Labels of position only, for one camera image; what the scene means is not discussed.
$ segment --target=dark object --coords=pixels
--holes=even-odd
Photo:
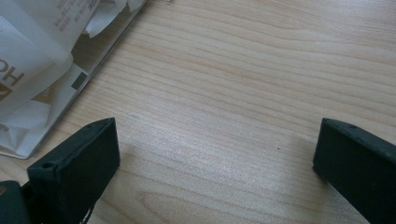
[[[22,188],[14,181],[0,182],[0,189],[7,189],[0,190],[0,223],[88,221],[119,166],[115,120],[91,123],[31,165],[30,181]]]
[[[396,223],[396,146],[354,125],[323,119],[314,170],[370,223]]]

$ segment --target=small hole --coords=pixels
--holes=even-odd
[[[50,161],[50,162],[44,163],[44,164],[42,165],[42,167],[43,167],[44,169],[47,169],[47,168],[52,167],[53,165],[55,165],[55,163],[52,162],[52,161]]]
[[[0,186],[0,195],[4,194],[7,191],[6,186]]]

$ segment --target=black plastic block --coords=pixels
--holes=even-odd
[[[314,170],[369,222],[396,223],[396,146],[354,125],[323,119]]]
[[[79,223],[120,166],[114,119],[91,123],[28,168],[30,188],[42,195],[56,223]]]

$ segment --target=paper packaging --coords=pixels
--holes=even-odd
[[[144,0],[132,1],[135,1],[134,6],[138,5],[138,3],[140,3],[140,5],[138,5],[138,7],[132,7],[132,5],[129,5],[130,10],[134,12],[129,16],[129,18],[131,19],[135,15],[137,10],[141,8],[145,3]],[[110,3],[112,4],[111,6],[118,8],[125,7],[125,2],[126,1],[124,0],[110,1]],[[8,33],[6,34],[8,34],[8,36],[16,36],[17,38],[24,41],[23,43],[29,48],[37,50],[36,53],[41,53],[40,49],[38,49],[22,33],[16,30],[12,26],[12,24],[10,24],[4,18],[2,19],[3,20],[0,20],[2,22],[0,23],[0,37],[5,36],[4,33],[6,32],[3,31],[7,30]],[[108,20],[108,18],[106,17],[92,17],[90,19],[90,22],[94,21],[99,24],[99,26],[97,26],[95,29],[103,30],[107,26],[107,23],[103,22],[103,19]],[[115,39],[107,42],[107,44],[109,44],[107,46],[108,48],[110,48],[115,43],[117,36],[120,36],[120,31],[118,31],[114,35]],[[104,51],[103,53],[104,54],[101,54],[101,56],[97,60],[101,61],[103,57],[108,54],[108,50]],[[49,60],[47,60],[46,56],[43,55],[44,53],[41,56],[45,60],[42,60],[42,62],[47,63]],[[38,63],[31,63],[30,69],[34,68],[35,66],[39,68],[43,65],[40,64],[40,66],[38,66]],[[28,158],[32,154],[33,150],[36,148],[37,144],[42,140],[44,135],[52,127],[54,122],[62,115],[70,102],[75,99],[78,92],[81,91],[85,83],[90,79],[90,75],[87,72],[83,71],[81,68],[79,68],[76,64],[73,64],[72,67],[68,69],[63,77],[55,84],[52,84],[50,87],[40,92],[33,99],[28,100],[27,103],[23,104],[18,109],[6,114],[5,116],[0,116],[0,154],[13,156],[21,159]]]
[[[73,61],[70,52],[98,3],[0,1],[0,116],[28,102],[67,71]]]

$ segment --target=wood grain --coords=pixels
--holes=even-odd
[[[149,1],[28,161],[115,117],[121,167],[91,223],[367,223],[312,171],[322,118],[396,143],[389,0]]]

